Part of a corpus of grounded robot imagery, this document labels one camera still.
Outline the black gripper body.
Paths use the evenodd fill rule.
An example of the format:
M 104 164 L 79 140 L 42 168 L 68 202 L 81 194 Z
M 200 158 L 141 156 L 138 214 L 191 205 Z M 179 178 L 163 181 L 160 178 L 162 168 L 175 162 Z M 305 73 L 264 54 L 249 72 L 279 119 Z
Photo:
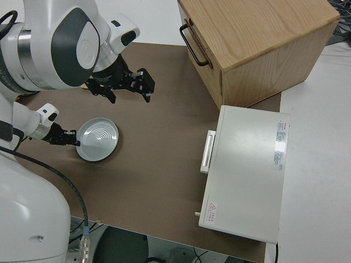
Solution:
M 100 85 L 110 86 L 114 89 L 121 87 L 121 83 L 125 76 L 131 74 L 131 70 L 128 68 L 122 54 L 119 54 L 117 59 L 107 68 L 93 72 L 92 77 Z
M 52 145 L 66 145 L 66 130 L 59 124 L 53 123 L 43 140 Z

